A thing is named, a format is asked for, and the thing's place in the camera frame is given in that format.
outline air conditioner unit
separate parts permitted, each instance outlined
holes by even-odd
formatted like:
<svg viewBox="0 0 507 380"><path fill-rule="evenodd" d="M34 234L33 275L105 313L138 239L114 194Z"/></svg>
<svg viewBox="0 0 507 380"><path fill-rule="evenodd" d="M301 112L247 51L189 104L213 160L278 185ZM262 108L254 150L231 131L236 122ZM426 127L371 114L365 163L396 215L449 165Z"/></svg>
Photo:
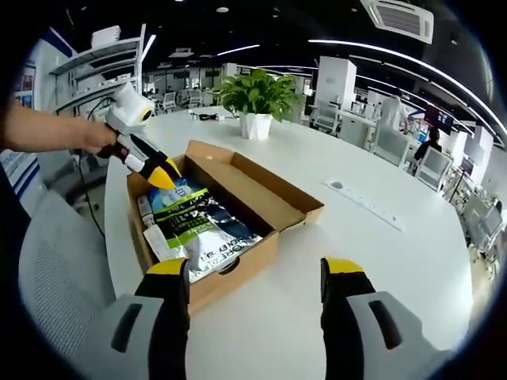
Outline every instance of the air conditioner unit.
<svg viewBox="0 0 507 380"><path fill-rule="evenodd" d="M187 58L193 55L190 47L177 47L173 54L169 58Z"/></svg>
<svg viewBox="0 0 507 380"><path fill-rule="evenodd" d="M435 21L428 10L395 0L360 1L375 27L432 43Z"/></svg>

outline white flower pot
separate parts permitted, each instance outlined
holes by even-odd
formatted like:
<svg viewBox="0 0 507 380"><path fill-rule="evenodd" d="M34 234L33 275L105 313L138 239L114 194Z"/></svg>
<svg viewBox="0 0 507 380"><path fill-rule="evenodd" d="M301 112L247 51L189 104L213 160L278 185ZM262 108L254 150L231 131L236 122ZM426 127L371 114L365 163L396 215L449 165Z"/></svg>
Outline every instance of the white flower pot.
<svg viewBox="0 0 507 380"><path fill-rule="evenodd" d="M245 139L264 140L269 136L273 117L264 113L239 113L239 125Z"/></svg>

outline green leaves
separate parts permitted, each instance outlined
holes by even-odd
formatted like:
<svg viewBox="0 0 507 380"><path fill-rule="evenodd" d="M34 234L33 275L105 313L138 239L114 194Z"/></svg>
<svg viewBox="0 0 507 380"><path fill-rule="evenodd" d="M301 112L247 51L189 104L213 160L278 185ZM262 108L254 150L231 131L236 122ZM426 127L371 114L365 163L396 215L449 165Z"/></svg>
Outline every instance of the green leaves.
<svg viewBox="0 0 507 380"><path fill-rule="evenodd" d="M252 89L248 94L248 100L251 102L255 102L259 98L259 89Z"/></svg>
<svg viewBox="0 0 507 380"><path fill-rule="evenodd" d="M230 112L269 113L281 121L299 101L292 76L275 79L265 70L252 70L251 75L224 80L218 87L219 99Z"/></svg>

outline white round table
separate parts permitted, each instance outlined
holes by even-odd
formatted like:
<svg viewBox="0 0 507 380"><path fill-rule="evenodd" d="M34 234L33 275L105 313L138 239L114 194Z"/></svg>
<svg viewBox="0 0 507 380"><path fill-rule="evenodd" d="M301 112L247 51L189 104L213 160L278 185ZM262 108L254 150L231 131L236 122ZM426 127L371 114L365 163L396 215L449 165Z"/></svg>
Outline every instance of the white round table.
<svg viewBox="0 0 507 380"><path fill-rule="evenodd" d="M200 108L202 113L227 113ZM324 204L313 226L280 236L274 265L197 313L187 348L189 378L324 378L320 263L344 257L361 265L422 322L437 349L455 348L471 313L471 270L452 206L402 170L339 139L274 122L265 141L242 139L236 120L192 120L186 112L151 119L148 138L168 156L190 139L236 150ZM116 296L131 294L143 274L128 218L125 176L113 158L105 193L105 235ZM400 232L323 184L339 180L402 222Z"/></svg>

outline cardboard box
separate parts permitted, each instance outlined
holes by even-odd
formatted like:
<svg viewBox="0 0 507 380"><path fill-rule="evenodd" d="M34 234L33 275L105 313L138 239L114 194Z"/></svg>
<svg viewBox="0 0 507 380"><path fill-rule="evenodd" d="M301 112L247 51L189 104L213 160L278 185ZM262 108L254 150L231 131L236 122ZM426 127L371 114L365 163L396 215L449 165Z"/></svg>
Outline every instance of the cardboard box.
<svg viewBox="0 0 507 380"><path fill-rule="evenodd" d="M189 312L233 291L276 257L278 234L291 226L314 222L321 202L233 151L191 140L185 155L174 159L181 174L206 186L213 196L262 240L222 272L213 272L190 286ZM128 176L139 262L147 271L158 262L143 236L137 199L150 185L138 173Z"/></svg>

